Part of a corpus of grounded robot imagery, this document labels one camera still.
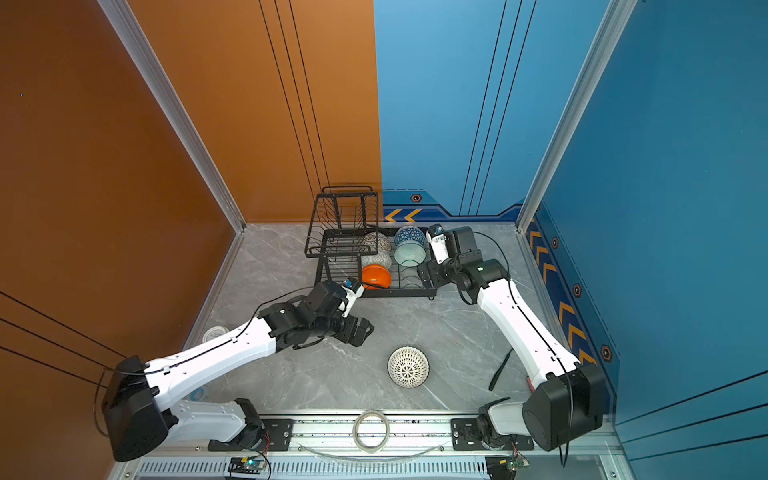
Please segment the blue triangle patterned bowl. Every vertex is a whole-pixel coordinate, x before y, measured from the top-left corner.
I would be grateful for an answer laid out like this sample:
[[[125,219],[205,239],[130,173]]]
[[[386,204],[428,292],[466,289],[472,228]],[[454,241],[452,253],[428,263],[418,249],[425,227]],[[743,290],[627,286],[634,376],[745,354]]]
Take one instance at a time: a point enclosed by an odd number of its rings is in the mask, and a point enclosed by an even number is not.
[[[425,233],[415,225],[405,225],[397,230],[394,236],[394,245],[398,248],[403,244],[418,244],[424,246],[426,243]]]

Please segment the green circuit board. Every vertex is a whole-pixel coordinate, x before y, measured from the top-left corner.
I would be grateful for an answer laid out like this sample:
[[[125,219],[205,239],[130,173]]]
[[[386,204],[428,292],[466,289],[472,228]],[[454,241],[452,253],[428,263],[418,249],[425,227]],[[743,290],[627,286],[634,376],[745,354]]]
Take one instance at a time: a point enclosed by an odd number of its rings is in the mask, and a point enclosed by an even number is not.
[[[485,463],[491,480],[515,480],[520,470],[530,466],[524,456],[486,456]]]
[[[261,456],[231,457],[227,475],[235,479],[268,479],[271,476],[271,467]]]

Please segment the orange bowl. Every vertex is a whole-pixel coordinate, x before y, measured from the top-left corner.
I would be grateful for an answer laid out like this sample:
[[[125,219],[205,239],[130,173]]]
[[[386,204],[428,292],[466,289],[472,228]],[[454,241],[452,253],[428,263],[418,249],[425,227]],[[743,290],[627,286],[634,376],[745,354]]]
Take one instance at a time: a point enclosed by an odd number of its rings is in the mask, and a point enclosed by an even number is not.
[[[389,289],[392,276],[383,265],[370,264],[362,269],[362,283],[364,288],[369,290]]]

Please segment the green geometric patterned bowl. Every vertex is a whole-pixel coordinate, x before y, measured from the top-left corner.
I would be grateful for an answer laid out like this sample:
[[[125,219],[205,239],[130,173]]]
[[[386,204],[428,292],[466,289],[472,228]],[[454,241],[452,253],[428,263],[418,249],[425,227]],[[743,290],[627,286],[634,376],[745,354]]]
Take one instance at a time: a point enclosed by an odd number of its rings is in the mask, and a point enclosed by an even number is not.
[[[361,266],[366,268],[370,265],[379,265],[384,269],[389,270],[392,266],[391,255],[384,250],[380,250],[376,254],[362,255]]]

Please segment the right green circuit board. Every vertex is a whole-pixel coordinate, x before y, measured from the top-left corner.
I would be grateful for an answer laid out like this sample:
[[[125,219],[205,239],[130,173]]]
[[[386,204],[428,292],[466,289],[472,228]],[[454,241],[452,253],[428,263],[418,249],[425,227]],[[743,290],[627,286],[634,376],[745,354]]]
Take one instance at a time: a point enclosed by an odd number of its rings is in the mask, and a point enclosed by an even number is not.
[[[491,480],[515,480],[520,470],[530,466],[524,456],[486,456],[485,463]]]

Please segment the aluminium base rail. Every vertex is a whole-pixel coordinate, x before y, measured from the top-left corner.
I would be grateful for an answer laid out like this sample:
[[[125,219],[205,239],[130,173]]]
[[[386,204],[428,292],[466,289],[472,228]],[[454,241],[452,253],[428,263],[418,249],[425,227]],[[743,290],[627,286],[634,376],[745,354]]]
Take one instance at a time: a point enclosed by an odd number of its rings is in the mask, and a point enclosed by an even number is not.
[[[546,451],[513,435],[493,446],[473,413],[287,411],[267,414],[250,450],[168,444],[118,463],[112,479],[631,479],[609,423]]]

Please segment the red starburst patterned bowl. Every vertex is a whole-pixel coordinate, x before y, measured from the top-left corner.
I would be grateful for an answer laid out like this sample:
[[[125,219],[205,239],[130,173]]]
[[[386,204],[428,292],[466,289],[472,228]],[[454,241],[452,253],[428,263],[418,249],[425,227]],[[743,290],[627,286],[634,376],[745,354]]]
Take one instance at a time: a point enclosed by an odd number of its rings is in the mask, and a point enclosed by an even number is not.
[[[430,365],[421,350],[412,346],[403,346],[393,351],[388,358],[387,372],[397,386],[414,389],[425,383]]]

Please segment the brown patterned bowl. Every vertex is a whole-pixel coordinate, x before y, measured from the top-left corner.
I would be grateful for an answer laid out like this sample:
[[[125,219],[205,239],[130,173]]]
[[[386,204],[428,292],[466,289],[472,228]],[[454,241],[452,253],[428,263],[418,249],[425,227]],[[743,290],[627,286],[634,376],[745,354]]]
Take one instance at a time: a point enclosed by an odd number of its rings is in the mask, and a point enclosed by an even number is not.
[[[381,232],[370,232],[363,237],[363,244],[378,253],[392,254],[392,245],[388,237]]]

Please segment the aluminium corner post right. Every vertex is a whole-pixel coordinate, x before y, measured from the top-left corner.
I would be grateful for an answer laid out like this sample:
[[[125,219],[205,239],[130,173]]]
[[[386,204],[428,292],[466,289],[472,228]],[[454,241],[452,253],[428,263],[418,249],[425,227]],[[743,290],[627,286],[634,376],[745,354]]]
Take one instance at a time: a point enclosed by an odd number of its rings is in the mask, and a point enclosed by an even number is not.
[[[525,197],[516,221],[518,233],[525,233],[532,222],[637,3],[609,2]]]

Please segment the clear coiled tube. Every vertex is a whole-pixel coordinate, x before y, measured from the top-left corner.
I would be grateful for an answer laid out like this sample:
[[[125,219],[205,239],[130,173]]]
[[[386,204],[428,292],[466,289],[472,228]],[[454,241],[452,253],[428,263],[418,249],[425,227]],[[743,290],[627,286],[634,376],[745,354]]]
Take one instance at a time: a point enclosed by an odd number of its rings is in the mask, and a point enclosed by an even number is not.
[[[366,410],[354,420],[351,435],[354,445],[363,453],[379,453],[390,439],[389,419],[379,410]]]

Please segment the aluminium corner post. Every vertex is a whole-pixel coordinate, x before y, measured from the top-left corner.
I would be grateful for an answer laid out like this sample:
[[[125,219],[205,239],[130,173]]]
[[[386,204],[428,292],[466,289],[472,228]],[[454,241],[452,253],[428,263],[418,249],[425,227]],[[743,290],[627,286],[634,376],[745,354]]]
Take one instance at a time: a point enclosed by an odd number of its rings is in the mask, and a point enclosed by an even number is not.
[[[609,2],[525,197],[516,221],[518,233],[525,233],[532,222],[637,3]]]
[[[246,220],[129,3],[99,0],[98,4],[222,213],[233,230],[242,233]]]

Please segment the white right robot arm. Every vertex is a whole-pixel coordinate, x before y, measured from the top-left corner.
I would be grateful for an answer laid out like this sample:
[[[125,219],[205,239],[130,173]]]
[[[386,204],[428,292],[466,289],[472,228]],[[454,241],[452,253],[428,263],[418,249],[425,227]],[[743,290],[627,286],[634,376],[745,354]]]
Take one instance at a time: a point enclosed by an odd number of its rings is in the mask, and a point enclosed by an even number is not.
[[[546,328],[521,296],[508,266],[485,259],[469,227],[427,229],[431,258],[419,269],[434,287],[456,286],[461,299],[479,307],[508,341],[525,368],[527,400],[501,399],[482,406],[478,427],[492,449],[525,436],[545,451],[567,455],[573,440],[599,429],[607,401],[602,368],[578,359]]]

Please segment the green spiral bowl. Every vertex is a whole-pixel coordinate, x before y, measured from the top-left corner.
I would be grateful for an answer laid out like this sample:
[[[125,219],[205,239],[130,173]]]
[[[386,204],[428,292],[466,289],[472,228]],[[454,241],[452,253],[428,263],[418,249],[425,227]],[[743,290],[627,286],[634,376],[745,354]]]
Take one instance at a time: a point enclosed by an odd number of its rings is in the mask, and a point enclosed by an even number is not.
[[[394,258],[400,266],[413,268],[425,261],[426,250],[419,242],[404,241],[395,248]]]

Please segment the aluminium corner post left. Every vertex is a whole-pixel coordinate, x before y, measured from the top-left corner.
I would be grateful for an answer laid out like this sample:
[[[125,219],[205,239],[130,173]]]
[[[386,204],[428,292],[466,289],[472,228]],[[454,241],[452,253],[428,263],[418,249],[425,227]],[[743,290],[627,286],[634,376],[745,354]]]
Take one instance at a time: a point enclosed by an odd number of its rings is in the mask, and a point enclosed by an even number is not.
[[[98,4],[222,213],[233,230],[242,233],[246,220],[129,3],[99,0]]]

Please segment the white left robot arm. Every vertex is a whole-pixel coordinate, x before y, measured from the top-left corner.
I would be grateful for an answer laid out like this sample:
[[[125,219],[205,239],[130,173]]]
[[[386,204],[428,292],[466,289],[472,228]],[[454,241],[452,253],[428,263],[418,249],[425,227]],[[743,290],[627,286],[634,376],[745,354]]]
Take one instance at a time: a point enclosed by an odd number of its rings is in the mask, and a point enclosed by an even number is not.
[[[256,311],[243,325],[188,350],[148,362],[137,356],[115,367],[101,409],[113,458],[128,462],[163,444],[205,441],[213,451],[247,451],[266,445],[267,428],[252,402],[187,402],[194,390],[229,372],[286,349],[327,338],[354,347],[373,325],[351,313],[365,291],[349,278],[316,284],[306,295]]]

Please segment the left green circuit board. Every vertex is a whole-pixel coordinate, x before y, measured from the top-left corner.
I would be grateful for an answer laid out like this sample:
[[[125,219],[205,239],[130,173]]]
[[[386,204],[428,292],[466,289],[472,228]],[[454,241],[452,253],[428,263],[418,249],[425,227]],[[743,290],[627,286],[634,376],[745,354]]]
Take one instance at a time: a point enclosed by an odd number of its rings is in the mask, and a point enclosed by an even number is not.
[[[268,479],[271,476],[271,467],[261,456],[231,457],[227,475],[235,479]]]

